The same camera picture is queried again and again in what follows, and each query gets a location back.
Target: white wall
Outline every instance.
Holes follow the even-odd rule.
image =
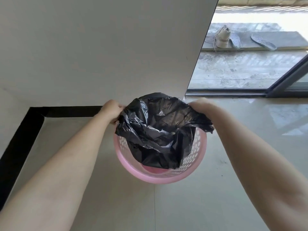
[[[29,106],[0,88],[0,158],[14,136]]]
[[[31,106],[184,97],[217,0],[0,0],[1,86]]]

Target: pink trash can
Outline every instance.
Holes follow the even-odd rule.
[[[114,134],[113,143],[121,164],[136,178],[154,184],[168,184],[186,178],[198,167],[206,151],[207,138],[203,130],[196,128],[191,152],[177,169],[161,169],[142,165],[134,159],[124,137]]]

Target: garbage bag liner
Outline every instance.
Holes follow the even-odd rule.
[[[115,133],[127,140],[138,162],[175,169],[190,154],[196,127],[214,130],[210,119],[179,98],[152,93],[134,99],[121,112]]]

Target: forearm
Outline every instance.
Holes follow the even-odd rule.
[[[3,209],[0,230],[69,230],[109,121],[99,113],[48,160]]]
[[[308,227],[308,182],[282,155],[224,109],[201,110],[213,122],[253,205],[271,230]]]

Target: person's right arm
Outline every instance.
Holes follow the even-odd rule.
[[[308,180],[226,110],[206,98],[190,105],[212,120],[237,177],[268,228],[308,230]]]

